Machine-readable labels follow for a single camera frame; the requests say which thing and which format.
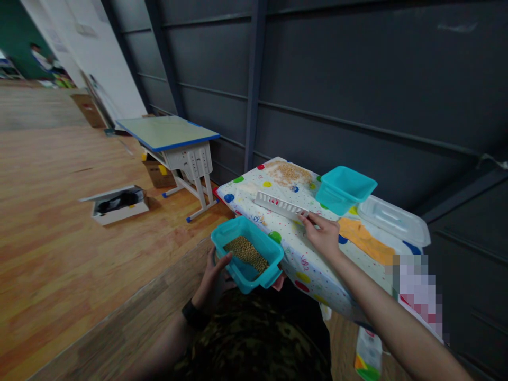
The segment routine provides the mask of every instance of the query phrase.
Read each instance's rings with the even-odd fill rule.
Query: desk top
[[[117,123],[153,152],[166,151],[220,135],[179,116],[120,119]]]

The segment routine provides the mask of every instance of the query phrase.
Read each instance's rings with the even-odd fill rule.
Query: hand
[[[219,299],[224,291],[235,288],[237,284],[233,281],[226,282],[229,274],[224,270],[227,264],[231,262],[233,253],[229,252],[222,257],[216,265],[213,264],[215,256],[215,247],[211,248],[207,255],[205,274],[201,284],[192,298],[192,304],[201,312],[212,315],[217,308]]]
[[[340,226],[335,221],[327,220],[315,213],[309,212],[307,218],[299,215],[307,231],[307,238],[312,245],[325,257],[341,255],[339,249],[339,232]]]

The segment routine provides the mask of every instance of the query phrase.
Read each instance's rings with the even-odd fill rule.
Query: clear plastic lid
[[[376,196],[358,206],[358,214],[368,222],[416,247],[430,245],[429,228],[420,217]]]

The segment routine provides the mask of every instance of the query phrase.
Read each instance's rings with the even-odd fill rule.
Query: person's left hand
[[[214,255],[215,247],[211,248],[208,252],[205,274],[196,294],[192,298],[194,307],[207,315],[212,315],[215,312],[224,291],[237,286],[233,281],[226,282],[229,274],[224,270],[226,265],[231,262],[233,253],[229,252],[216,265],[213,263]]]

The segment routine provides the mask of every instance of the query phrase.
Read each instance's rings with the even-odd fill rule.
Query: blue-edged desk
[[[214,201],[212,195],[209,176],[212,157],[208,143],[220,137],[219,134],[179,116],[121,119],[117,123],[138,139],[146,152],[172,172],[177,187],[164,192],[164,198],[185,188],[199,199],[201,209],[187,217],[187,222],[219,201]],[[179,177],[177,169],[185,173],[187,179]],[[201,185],[201,177],[204,177],[206,187]]]

